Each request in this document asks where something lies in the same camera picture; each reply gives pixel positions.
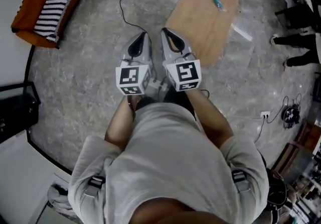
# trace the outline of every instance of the wooden platform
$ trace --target wooden platform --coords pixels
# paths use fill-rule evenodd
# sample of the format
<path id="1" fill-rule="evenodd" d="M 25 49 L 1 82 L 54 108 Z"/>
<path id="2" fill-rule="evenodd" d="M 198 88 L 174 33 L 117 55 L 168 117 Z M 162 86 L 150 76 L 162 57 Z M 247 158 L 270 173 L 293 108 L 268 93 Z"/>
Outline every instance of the wooden platform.
<path id="1" fill-rule="evenodd" d="M 221 12 L 213 0 L 179 0 L 166 27 L 185 35 L 202 67 L 208 67 L 222 55 L 235 17 L 238 0 L 221 0 Z"/>

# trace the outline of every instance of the gray t-shirt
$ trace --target gray t-shirt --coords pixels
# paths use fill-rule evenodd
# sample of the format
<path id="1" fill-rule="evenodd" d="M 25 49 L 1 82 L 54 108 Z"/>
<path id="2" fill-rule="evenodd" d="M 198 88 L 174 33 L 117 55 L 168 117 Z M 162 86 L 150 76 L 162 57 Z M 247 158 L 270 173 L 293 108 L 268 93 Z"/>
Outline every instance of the gray t-shirt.
<path id="1" fill-rule="evenodd" d="M 185 108 L 150 104 L 136 113 L 124 152 L 88 137 L 69 184 L 69 201 L 85 224 L 127 224 L 143 202 L 174 198 L 228 223 L 252 223 L 266 206 L 268 179 L 253 141 L 234 136 L 218 149 Z M 90 177 L 106 177 L 92 192 Z"/>

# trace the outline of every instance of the white sneaker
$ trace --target white sneaker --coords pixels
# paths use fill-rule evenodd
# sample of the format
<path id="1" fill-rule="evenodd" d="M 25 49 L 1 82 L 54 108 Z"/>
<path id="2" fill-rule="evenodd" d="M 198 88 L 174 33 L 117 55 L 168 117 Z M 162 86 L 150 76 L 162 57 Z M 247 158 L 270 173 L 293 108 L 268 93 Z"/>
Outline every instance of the white sneaker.
<path id="1" fill-rule="evenodd" d="M 282 65 L 283 65 L 283 71 L 285 71 L 285 68 L 288 67 L 287 59 L 282 63 Z"/>
<path id="2" fill-rule="evenodd" d="M 270 44 L 271 44 L 271 45 L 275 45 L 274 38 L 277 38 L 277 37 L 279 37 L 279 35 L 278 35 L 278 34 L 274 34 L 274 35 L 270 38 Z"/>

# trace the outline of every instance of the striped cushion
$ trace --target striped cushion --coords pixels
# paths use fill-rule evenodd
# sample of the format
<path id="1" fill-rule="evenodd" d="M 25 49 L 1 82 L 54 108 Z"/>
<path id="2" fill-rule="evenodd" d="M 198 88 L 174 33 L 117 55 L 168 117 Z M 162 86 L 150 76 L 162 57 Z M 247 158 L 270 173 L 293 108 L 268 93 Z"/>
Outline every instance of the striped cushion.
<path id="1" fill-rule="evenodd" d="M 57 42 L 60 21 L 70 0 L 47 0 L 38 17 L 34 32 L 47 40 Z"/>

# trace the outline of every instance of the floor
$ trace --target floor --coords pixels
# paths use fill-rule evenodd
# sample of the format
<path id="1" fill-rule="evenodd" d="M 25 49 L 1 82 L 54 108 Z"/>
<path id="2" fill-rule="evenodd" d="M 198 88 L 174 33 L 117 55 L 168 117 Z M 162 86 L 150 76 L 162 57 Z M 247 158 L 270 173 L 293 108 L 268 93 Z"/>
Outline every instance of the floor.
<path id="1" fill-rule="evenodd" d="M 161 67 L 160 30 L 178 0 L 123 0 L 128 21 L 144 27 L 153 41 L 158 78 Z M 239 0 L 230 39 L 219 62 L 203 69 L 203 88 L 227 117 L 235 132 L 256 140 L 261 110 L 273 117 L 284 96 L 290 103 L 301 93 L 301 117 L 307 116 L 315 66 L 287 68 L 282 62 L 304 50 L 272 46 L 272 34 L 286 30 L 274 15 L 284 0 Z M 81 0 L 62 38 L 60 50 L 36 48 L 30 73 L 42 101 L 32 139 L 48 155 L 73 169 L 85 138 L 103 136 L 121 100 L 115 67 L 122 46 L 140 30 L 126 25 L 119 0 Z M 265 123 L 257 148 L 272 164 L 299 125 L 283 128 L 279 118 Z"/>

